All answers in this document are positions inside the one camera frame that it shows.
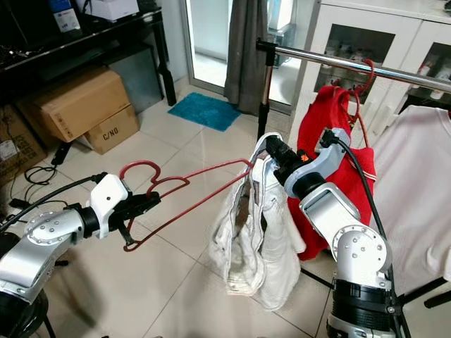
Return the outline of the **red shirt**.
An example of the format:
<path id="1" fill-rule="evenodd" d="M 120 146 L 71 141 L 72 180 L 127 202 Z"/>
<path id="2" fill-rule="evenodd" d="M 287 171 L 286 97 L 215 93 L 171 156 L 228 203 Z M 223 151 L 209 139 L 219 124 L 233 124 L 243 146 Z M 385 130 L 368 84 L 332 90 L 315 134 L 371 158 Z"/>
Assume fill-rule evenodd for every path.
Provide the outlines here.
<path id="1" fill-rule="evenodd" d="M 299 132 L 297 132 L 297 148 L 305 151 L 310 158 L 315 158 L 314 149 L 319 145 L 321 135 L 326 129 L 340 128 L 342 131 L 351 133 L 351 122 L 357 119 L 348 112 L 348 106 L 352 100 L 357 100 L 357 95 L 352 91 L 334 86 L 322 87 L 300 123 Z M 371 222 L 373 211 L 366 197 L 363 182 L 351 158 L 342 160 L 338 170 L 326 180 L 335 183 L 335 186 L 352 201 L 363 223 Z M 297 257 L 301 261 L 312 260 L 320 251 L 328 248 L 328 242 L 315 231 L 307 217 L 303 215 L 299 208 L 299 199 L 290 197 L 288 207 L 297 231 L 306 245 L 306 250 L 300 252 Z"/>

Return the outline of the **small printed cardboard box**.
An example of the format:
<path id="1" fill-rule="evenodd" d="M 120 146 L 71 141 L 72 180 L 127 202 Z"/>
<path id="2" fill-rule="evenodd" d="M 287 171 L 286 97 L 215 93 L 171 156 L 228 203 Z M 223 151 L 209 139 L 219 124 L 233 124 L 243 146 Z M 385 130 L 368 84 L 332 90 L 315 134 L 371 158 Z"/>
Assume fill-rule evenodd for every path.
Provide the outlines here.
<path id="1" fill-rule="evenodd" d="M 102 123 L 76 139 L 81 144 L 97 154 L 106 154 L 110 149 L 116 148 L 126 139 L 134 135 L 140 129 L 135 109 L 126 106 Z"/>

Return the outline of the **teal floor mat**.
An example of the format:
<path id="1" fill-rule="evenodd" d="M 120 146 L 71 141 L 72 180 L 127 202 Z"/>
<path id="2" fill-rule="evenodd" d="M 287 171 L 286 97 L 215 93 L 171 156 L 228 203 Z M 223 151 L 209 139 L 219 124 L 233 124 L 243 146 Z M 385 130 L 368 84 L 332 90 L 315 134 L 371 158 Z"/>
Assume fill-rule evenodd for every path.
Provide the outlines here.
<path id="1" fill-rule="evenodd" d="M 168 112 L 219 132 L 225 132 L 242 115 L 232 104 L 196 92 L 187 94 Z"/>

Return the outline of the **dark grey curtain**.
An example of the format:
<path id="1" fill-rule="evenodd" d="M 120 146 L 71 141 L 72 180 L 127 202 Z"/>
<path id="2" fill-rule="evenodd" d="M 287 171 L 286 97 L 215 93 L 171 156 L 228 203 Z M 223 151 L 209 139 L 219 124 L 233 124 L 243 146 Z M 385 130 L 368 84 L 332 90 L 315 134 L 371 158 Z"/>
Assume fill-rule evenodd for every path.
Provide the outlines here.
<path id="1" fill-rule="evenodd" d="M 232 0 L 228 71 L 223 95 L 245 115 L 258 116 L 264 92 L 265 54 L 257 49 L 267 32 L 268 0 Z"/>

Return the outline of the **chrome black clothes rack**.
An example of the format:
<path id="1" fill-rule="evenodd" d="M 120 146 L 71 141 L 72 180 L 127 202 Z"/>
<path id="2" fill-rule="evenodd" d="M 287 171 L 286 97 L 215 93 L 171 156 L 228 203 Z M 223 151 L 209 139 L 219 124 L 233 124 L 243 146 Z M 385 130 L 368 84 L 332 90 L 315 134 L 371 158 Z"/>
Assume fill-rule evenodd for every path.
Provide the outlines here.
<path id="1" fill-rule="evenodd" d="M 357 70 L 363 70 L 364 72 L 369 71 L 369 65 L 364 64 L 364 62 L 356 62 L 351 61 L 350 59 L 339 58 L 336 56 L 326 56 L 324 54 L 314 54 L 314 52 L 305 51 L 305 49 L 280 47 L 275 43 L 265 42 L 261 39 L 257 39 L 257 49 L 258 51 L 266 54 L 266 73 L 264 75 L 264 82 L 266 82 L 267 85 L 264 87 L 264 96 L 268 96 L 268 93 L 270 92 L 271 85 L 269 83 L 273 77 L 274 59 L 276 54 L 299 58 L 303 59 L 303 61 L 311 61 L 321 65 L 334 65 L 335 67 L 351 68 L 352 70 L 356 68 Z M 379 65 L 375 65 L 375 77 L 384 77 L 387 78 L 387 80 L 405 82 L 407 84 L 437 89 L 440 92 L 451 94 L 451 82 L 447 80 L 436 80 L 435 78 L 426 76 L 419 76 L 412 72 L 392 70 L 392 68 L 383 68 L 379 67 Z M 268 119 L 268 112 L 270 112 L 270 104 L 268 103 L 267 97 L 264 97 L 264 99 L 261 100 L 261 105 L 259 106 L 258 137 L 264 134 L 265 125 Z M 426 283 L 424 286 L 415 289 L 408 295 L 402 295 L 400 297 L 400 303 L 402 303 L 402 305 L 407 305 L 407 303 L 416 301 L 420 296 L 425 296 L 426 293 L 436 290 L 448 283 L 449 282 L 445 279 L 433 280 Z M 424 306 L 426 308 L 434 308 L 449 302 L 451 302 L 451 290 L 429 297 L 429 299 L 424 301 Z"/>

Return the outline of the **large plain cardboard box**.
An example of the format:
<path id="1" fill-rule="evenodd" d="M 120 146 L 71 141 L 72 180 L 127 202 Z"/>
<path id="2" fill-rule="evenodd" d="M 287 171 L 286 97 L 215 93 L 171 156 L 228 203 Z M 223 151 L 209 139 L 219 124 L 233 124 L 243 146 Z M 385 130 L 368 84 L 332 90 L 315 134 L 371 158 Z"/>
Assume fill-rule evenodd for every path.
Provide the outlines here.
<path id="1" fill-rule="evenodd" d="M 50 135 L 71 142 L 131 106 L 121 77 L 94 68 L 20 103 Z"/>

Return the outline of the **cardboard box white label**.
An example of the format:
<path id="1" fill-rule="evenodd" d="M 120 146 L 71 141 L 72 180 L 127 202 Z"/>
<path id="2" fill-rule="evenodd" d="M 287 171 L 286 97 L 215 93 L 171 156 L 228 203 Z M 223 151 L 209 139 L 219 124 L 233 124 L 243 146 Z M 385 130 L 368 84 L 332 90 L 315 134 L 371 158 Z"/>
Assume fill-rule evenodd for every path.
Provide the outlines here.
<path id="1" fill-rule="evenodd" d="M 1 183 L 35 166 L 46 157 L 46 152 L 14 106 L 2 106 L 0 126 Z"/>

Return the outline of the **black desk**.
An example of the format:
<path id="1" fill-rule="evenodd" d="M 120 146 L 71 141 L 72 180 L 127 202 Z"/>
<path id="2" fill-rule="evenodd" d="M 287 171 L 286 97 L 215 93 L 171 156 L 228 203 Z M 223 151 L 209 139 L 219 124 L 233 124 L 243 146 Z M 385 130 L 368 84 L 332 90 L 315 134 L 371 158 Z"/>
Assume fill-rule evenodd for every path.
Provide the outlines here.
<path id="1" fill-rule="evenodd" d="M 0 75 L 12 83 L 0 89 L 0 104 L 13 104 L 34 94 L 70 70 L 99 65 L 104 59 L 123 57 L 141 49 L 156 52 L 152 58 L 154 71 L 164 99 L 169 106 L 174 106 L 176 87 L 168 64 L 163 14 L 158 4 L 114 23 L 90 19 L 81 32 L 59 33 L 37 47 L 3 45 Z"/>

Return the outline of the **white flat box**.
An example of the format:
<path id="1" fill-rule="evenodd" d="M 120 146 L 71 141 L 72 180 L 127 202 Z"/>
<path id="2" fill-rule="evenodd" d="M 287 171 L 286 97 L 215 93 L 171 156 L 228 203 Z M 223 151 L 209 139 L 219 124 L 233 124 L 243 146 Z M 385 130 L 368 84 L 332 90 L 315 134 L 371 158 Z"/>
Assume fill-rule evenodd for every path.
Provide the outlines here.
<path id="1" fill-rule="evenodd" d="M 139 13 L 137 0 L 76 0 L 81 13 L 115 22 Z"/>

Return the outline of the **blue white carton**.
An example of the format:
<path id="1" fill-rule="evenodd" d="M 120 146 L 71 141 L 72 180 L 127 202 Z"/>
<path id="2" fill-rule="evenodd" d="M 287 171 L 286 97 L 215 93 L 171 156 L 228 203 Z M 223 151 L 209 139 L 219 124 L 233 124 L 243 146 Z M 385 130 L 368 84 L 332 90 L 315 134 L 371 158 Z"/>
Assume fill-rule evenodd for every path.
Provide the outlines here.
<path id="1" fill-rule="evenodd" d="M 81 29 L 72 0 L 47 0 L 47 2 L 59 31 L 69 33 Z"/>

